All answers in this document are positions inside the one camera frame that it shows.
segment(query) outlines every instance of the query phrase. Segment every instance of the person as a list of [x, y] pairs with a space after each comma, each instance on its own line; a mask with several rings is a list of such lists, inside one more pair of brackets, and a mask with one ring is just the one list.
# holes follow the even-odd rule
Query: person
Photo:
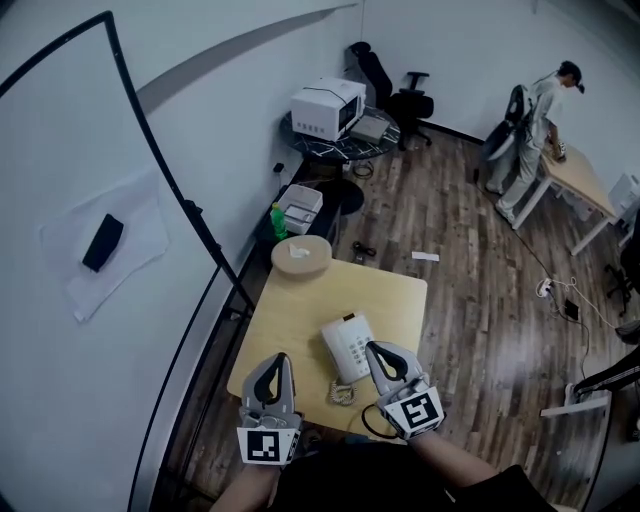
[[[520, 134], [514, 144], [496, 162], [491, 179], [486, 184], [489, 192], [502, 195], [496, 203], [496, 210], [509, 224], [515, 216], [513, 208], [535, 180], [540, 162], [540, 153], [550, 133], [553, 157], [560, 159], [561, 150], [558, 138], [558, 125], [562, 116], [564, 89], [578, 87], [584, 93], [582, 72], [573, 62], [565, 61], [560, 69], [550, 76], [538, 80], [531, 87], [531, 96], [537, 98], [533, 117], [527, 133]], [[520, 158], [520, 172], [504, 193], [502, 182], [505, 180], [516, 157]]]
[[211, 512], [263, 510], [276, 483], [270, 511], [554, 511], [519, 466], [498, 472], [430, 431], [408, 445], [338, 443], [282, 473], [248, 465]]

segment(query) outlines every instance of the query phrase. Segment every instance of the white microwave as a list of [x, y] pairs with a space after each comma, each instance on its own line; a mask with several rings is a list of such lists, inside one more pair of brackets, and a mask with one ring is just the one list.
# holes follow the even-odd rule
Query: white microwave
[[364, 114], [366, 86], [321, 78], [291, 99], [293, 131], [336, 141]]

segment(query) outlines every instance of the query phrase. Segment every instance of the white telephone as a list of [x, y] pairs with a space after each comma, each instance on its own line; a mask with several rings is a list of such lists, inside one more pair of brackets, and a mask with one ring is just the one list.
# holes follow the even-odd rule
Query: white telephone
[[364, 347], [373, 341], [363, 313], [347, 315], [322, 328], [322, 337], [338, 369], [341, 384], [351, 384], [369, 375]]

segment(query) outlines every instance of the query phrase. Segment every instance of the table leg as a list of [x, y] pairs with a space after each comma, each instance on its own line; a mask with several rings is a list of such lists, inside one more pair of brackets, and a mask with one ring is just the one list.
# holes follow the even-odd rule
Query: table leg
[[609, 224], [611, 220], [612, 219], [609, 217], [603, 217], [602, 220], [598, 222], [593, 227], [593, 229], [589, 231], [589, 233], [587, 233], [587, 236], [585, 236], [582, 240], [580, 240], [578, 244], [573, 249], [571, 249], [571, 256], [575, 256], [582, 249], [584, 249], [589, 244], [589, 242], [591, 242], [591, 240], [593, 240], [596, 237], [596, 235], [600, 233], [600, 231], [602, 231], [605, 227], [607, 227], [607, 224]]
[[540, 183], [536, 191], [533, 193], [533, 196], [531, 196], [531, 199], [527, 201], [527, 204], [524, 205], [524, 208], [516, 217], [516, 220], [513, 221], [513, 224], [512, 224], [513, 229], [518, 229], [520, 226], [522, 226], [522, 223], [524, 222], [524, 220], [531, 213], [531, 210], [534, 209], [536, 204], [538, 204], [538, 201], [540, 201], [540, 199], [542, 198], [542, 196], [547, 191], [550, 185], [551, 185], [551, 178], [545, 178], [542, 180], [542, 183]]

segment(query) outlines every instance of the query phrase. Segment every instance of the white box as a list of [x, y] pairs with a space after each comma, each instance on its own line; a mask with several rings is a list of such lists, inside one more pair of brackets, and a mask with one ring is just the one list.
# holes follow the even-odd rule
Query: white box
[[296, 235], [305, 235], [322, 208], [322, 192], [300, 185], [289, 185], [278, 204], [284, 212], [287, 230]]

